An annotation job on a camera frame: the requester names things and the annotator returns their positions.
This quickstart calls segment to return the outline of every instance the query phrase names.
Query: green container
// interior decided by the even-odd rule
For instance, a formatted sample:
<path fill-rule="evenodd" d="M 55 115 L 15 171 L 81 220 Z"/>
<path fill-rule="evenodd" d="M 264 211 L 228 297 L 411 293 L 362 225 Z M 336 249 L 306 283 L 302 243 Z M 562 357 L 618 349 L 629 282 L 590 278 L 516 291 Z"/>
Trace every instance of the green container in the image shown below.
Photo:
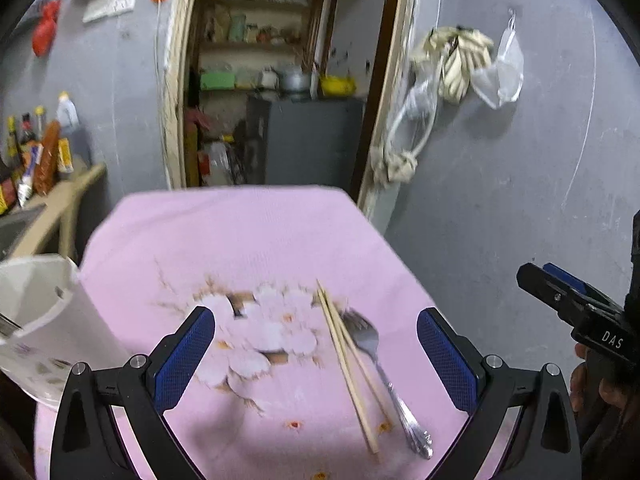
<path fill-rule="evenodd" d="M 205 72 L 200 76 L 201 90 L 232 90 L 236 87 L 236 74 L 232 72 Z"/>

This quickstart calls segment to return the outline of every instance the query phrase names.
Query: yellow bowl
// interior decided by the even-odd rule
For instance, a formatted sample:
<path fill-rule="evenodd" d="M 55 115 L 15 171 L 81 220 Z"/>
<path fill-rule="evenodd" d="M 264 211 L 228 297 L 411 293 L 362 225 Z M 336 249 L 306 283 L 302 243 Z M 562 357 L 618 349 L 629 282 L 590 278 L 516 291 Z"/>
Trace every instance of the yellow bowl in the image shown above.
<path fill-rule="evenodd" d="M 320 78 L 322 93 L 328 96 L 348 97 L 356 93 L 356 81 L 353 77 L 323 75 Z"/>

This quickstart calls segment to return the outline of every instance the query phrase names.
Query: gray refrigerator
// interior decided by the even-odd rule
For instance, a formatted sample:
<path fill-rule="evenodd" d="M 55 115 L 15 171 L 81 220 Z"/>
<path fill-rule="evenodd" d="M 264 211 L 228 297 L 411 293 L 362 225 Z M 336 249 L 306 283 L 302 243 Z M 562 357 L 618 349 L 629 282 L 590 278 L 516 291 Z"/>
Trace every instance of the gray refrigerator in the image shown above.
<path fill-rule="evenodd" d="M 244 169 L 248 184 L 350 189 L 365 103 L 357 98 L 251 96 Z"/>

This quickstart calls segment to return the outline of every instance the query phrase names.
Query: metal bolt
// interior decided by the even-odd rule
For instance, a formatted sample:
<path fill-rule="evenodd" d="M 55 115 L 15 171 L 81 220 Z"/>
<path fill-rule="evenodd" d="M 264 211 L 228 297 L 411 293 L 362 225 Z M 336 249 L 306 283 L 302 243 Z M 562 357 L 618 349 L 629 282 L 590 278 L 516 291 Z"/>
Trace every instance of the metal bolt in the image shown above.
<path fill-rule="evenodd" d="M 545 368 L 550 375 L 553 375 L 553 376 L 560 375 L 560 368 L 558 365 L 549 363 Z"/>
<path fill-rule="evenodd" d="M 76 363 L 71 367 L 71 373 L 73 375 L 81 375 L 86 370 L 86 364 Z"/>
<path fill-rule="evenodd" d="M 491 368 L 500 368 L 502 366 L 502 359 L 497 355 L 488 355 L 485 361 Z"/>
<path fill-rule="evenodd" d="M 146 356 L 142 354 L 134 355 L 130 360 L 129 364 L 132 368 L 142 368 L 146 363 Z"/>

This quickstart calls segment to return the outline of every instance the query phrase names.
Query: fork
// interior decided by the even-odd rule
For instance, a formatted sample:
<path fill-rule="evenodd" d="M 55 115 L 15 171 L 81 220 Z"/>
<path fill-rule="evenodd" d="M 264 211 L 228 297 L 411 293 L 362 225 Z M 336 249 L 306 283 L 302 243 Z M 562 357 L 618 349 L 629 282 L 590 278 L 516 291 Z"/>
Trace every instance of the fork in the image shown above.
<path fill-rule="evenodd" d="M 404 428 L 404 434 L 409 443 L 409 447 L 414 453 L 423 458 L 430 459 L 433 456 L 431 435 L 420 426 L 414 414 L 398 396 L 393 383 L 389 380 L 380 365 L 380 361 L 378 360 L 378 344 L 380 342 L 378 330 L 361 314 L 353 310 L 342 313 L 341 317 L 353 342 L 360 350 L 371 357 L 380 378 L 382 378 L 383 383 L 385 383 L 386 389 L 389 390 L 389 395 L 393 400 L 396 412 L 398 412 L 398 417 Z"/>

